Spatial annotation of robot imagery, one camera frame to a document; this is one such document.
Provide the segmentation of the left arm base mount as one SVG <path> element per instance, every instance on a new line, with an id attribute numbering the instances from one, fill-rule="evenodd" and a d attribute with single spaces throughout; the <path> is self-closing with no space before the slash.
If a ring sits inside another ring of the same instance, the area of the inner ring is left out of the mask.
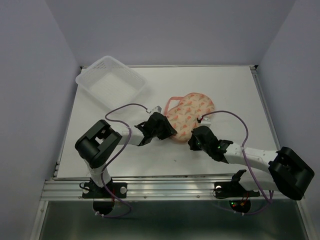
<path id="1" fill-rule="evenodd" d="M 107 188 L 118 198 L 125 199 L 127 197 L 127 187 L 126 182 L 109 182 Z M 82 198 L 84 199 L 111 199 L 112 195 L 104 188 L 98 187 L 92 179 L 88 182 L 81 182 L 79 184 L 80 189 L 82 189 Z"/>

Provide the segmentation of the floral mesh laundry bag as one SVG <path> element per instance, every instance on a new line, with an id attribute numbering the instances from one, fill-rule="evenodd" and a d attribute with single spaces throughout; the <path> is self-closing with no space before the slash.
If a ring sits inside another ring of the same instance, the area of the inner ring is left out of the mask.
<path id="1" fill-rule="evenodd" d="M 192 136 L 192 130 L 200 126 L 198 119 L 213 112 L 213 101 L 203 93 L 191 92 L 185 96 L 171 97 L 163 111 L 176 134 L 170 138 L 178 143 L 186 143 Z"/>

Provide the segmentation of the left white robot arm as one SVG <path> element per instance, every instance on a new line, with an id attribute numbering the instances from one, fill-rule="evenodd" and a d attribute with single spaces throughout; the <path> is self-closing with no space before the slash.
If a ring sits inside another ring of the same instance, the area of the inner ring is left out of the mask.
<path id="1" fill-rule="evenodd" d="M 122 130 L 116 131 L 107 121 L 98 120 L 75 143 L 75 149 L 84 159 L 90 178 L 95 183 L 94 191 L 100 197 L 106 197 L 111 193 L 109 182 L 112 178 L 107 165 L 115 160 L 124 147 L 127 145 L 141 147 L 149 144 L 153 138 L 164 140 L 177 134 L 167 117 L 159 112 L 152 113 L 147 121 L 133 127 L 126 123 L 124 125 Z M 119 153 L 113 155 L 117 146 L 122 148 Z"/>

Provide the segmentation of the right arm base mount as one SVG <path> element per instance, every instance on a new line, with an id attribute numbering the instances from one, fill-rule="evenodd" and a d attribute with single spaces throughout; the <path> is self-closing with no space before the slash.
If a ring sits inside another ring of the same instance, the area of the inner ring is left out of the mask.
<path id="1" fill-rule="evenodd" d="M 240 184 L 241 177 L 246 170 L 239 170 L 230 181 L 218 181 L 214 183 L 212 194 L 217 199 L 240 198 L 240 197 L 259 197 L 260 193 L 254 190 L 245 190 Z"/>

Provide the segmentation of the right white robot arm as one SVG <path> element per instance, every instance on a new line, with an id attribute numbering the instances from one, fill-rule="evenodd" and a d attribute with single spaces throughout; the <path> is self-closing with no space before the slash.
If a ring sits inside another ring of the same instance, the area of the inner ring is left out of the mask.
<path id="1" fill-rule="evenodd" d="M 251 191 L 277 191 L 300 201 L 315 172 L 289 147 L 278 151 L 244 147 L 230 140 L 219 140 L 207 126 L 192 130 L 190 150 L 203 151 L 216 162 L 243 165 L 223 184 L 220 193 L 242 195 Z"/>

